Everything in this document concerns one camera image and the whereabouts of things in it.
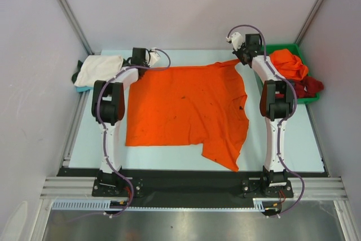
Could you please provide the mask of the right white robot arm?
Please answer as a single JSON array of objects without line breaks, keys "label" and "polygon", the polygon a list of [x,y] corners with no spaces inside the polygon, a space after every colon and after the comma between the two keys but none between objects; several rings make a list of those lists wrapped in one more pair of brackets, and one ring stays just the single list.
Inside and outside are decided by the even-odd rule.
[{"label": "right white robot arm", "polygon": [[227,39],[233,47],[233,54],[243,65],[248,65],[262,81],[259,110],[266,123],[266,158],[261,179],[254,189],[256,195],[267,198],[293,197],[284,162],[284,139],[287,120],[295,113],[294,88],[282,76],[267,53],[262,51],[263,39],[260,34],[243,37],[235,32]]}]

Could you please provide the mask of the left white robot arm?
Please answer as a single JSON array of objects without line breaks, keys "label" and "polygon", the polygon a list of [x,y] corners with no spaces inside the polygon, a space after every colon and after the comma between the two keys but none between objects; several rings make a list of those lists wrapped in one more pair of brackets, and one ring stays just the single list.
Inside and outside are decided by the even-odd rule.
[{"label": "left white robot arm", "polygon": [[125,115],[125,90],[137,82],[160,59],[155,49],[133,48],[119,68],[104,80],[96,80],[91,113],[101,128],[103,160],[96,180],[114,196],[127,184],[120,173],[119,130]]}]

